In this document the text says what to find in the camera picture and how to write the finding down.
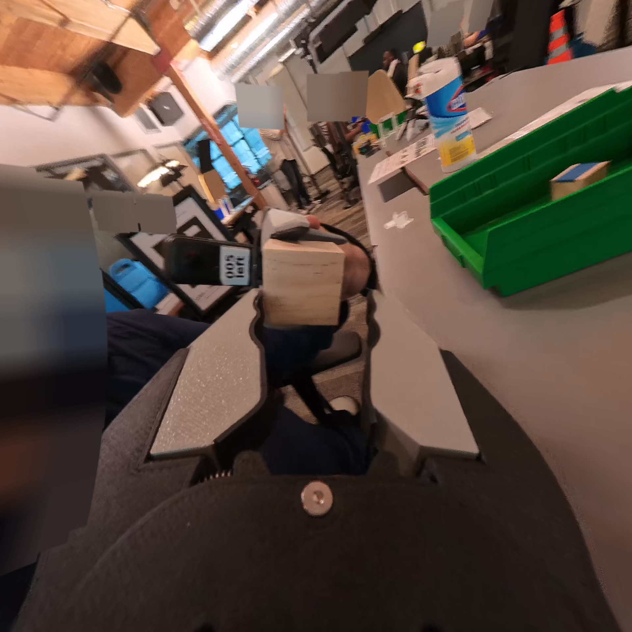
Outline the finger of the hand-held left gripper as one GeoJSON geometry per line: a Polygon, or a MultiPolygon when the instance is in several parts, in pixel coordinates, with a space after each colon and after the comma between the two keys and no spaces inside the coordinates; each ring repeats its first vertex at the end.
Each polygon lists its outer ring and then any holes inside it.
{"type": "Polygon", "coordinates": [[[265,246],[269,240],[292,243],[328,242],[335,245],[347,243],[344,236],[312,226],[307,215],[273,208],[267,209],[262,221],[260,246],[265,246]]]}

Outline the wooden cube with blue stripe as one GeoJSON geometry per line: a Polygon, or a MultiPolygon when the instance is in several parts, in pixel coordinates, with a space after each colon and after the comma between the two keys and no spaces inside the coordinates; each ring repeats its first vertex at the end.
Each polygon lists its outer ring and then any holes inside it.
{"type": "Polygon", "coordinates": [[[334,243],[267,240],[262,250],[265,324],[336,326],[343,275],[344,252],[334,243]]]}
{"type": "Polygon", "coordinates": [[[611,162],[583,162],[573,164],[550,180],[551,200],[557,201],[603,180],[611,162]]]}

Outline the rounded wooden board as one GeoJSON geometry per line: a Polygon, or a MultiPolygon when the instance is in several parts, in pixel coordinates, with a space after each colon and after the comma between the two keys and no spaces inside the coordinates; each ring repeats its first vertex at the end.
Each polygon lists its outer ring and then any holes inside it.
{"type": "Polygon", "coordinates": [[[374,125],[405,112],[407,103],[397,86],[382,69],[371,74],[367,83],[366,118],[374,125]]]}

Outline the printed paper sheet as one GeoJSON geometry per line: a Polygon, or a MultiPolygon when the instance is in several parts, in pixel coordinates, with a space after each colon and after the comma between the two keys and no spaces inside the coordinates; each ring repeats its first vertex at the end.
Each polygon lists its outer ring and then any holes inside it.
{"type": "Polygon", "coordinates": [[[404,147],[398,152],[387,156],[381,162],[377,163],[371,173],[368,183],[373,184],[390,178],[396,171],[407,167],[409,164],[419,160],[427,154],[430,154],[435,149],[435,137],[433,135],[420,138],[415,141],[415,143],[404,147]]]}

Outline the green plastic bin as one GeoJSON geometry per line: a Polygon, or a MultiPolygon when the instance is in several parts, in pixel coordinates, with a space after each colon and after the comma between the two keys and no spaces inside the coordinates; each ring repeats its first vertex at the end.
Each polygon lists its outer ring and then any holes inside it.
{"type": "Polygon", "coordinates": [[[431,224],[484,289],[511,296],[631,251],[631,83],[597,88],[431,185],[431,224]],[[610,161],[601,181],[557,201],[550,180],[610,161]]]}

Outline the black framed board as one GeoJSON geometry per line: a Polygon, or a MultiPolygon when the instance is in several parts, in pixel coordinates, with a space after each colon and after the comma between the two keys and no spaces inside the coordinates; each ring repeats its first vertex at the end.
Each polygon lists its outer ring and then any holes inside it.
{"type": "MultiPolygon", "coordinates": [[[[197,190],[185,186],[166,196],[175,212],[175,234],[235,242],[234,235],[197,190]]],[[[118,240],[169,290],[154,310],[162,315],[189,315],[208,322],[224,313],[233,303],[237,290],[228,286],[177,285],[164,272],[163,246],[166,234],[136,232],[118,235],[118,240]]]]}

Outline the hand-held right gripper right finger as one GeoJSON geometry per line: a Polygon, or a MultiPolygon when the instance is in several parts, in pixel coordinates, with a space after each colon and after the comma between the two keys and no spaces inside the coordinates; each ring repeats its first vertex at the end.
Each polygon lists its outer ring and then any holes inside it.
{"type": "Polygon", "coordinates": [[[368,298],[367,405],[377,447],[399,462],[475,460],[480,449],[438,344],[396,298],[368,298]]]}

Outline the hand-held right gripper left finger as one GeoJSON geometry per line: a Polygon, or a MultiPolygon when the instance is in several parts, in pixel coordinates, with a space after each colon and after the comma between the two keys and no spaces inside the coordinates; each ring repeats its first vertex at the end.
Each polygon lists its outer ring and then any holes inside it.
{"type": "Polygon", "coordinates": [[[267,378],[259,303],[259,290],[250,290],[189,345],[152,458],[212,454],[261,408],[267,378]]]}

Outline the person's left hand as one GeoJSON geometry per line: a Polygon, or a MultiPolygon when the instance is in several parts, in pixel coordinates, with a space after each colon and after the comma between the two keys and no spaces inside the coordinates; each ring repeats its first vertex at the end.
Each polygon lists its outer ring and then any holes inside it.
{"type": "Polygon", "coordinates": [[[339,245],[344,254],[343,282],[341,301],[348,301],[357,295],[365,295],[368,289],[375,288],[375,263],[368,249],[351,234],[338,227],[321,224],[317,217],[307,215],[309,226],[323,232],[343,237],[346,242],[339,245]]]}

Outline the person's leg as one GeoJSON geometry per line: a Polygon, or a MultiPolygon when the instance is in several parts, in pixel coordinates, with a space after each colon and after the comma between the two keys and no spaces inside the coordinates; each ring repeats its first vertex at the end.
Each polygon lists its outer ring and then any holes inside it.
{"type": "MultiPolygon", "coordinates": [[[[306,369],[320,352],[330,348],[344,323],[348,304],[343,303],[336,326],[264,328],[260,340],[270,385],[306,369]]],[[[107,314],[107,394],[104,428],[141,391],[173,354],[188,347],[209,324],[160,315],[148,310],[107,314]]],[[[305,422],[279,404],[270,432],[259,448],[273,475],[364,475],[372,454],[368,438],[356,420],[357,402],[338,397],[333,412],[317,425],[305,422]]]]}

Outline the disinfecting wipes canister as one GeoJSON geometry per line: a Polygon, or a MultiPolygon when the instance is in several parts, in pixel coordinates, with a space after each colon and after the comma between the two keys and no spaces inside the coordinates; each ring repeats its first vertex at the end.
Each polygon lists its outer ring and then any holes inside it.
{"type": "Polygon", "coordinates": [[[437,59],[421,68],[419,78],[441,168],[460,170],[477,158],[460,64],[454,57],[437,59]]]}

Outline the blue plastic container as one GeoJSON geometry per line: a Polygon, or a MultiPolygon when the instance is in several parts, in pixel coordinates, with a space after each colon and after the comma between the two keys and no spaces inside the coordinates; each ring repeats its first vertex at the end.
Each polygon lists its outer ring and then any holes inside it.
{"type": "Polygon", "coordinates": [[[145,309],[156,308],[170,290],[141,262],[122,258],[113,263],[109,276],[145,309]]]}

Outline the orange traffic cone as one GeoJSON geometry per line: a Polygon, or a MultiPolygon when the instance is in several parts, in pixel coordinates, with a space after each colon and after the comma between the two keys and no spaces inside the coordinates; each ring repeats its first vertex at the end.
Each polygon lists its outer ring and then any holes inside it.
{"type": "Polygon", "coordinates": [[[549,43],[546,65],[556,65],[574,59],[571,38],[566,22],[566,12],[561,9],[550,17],[549,43]]]}

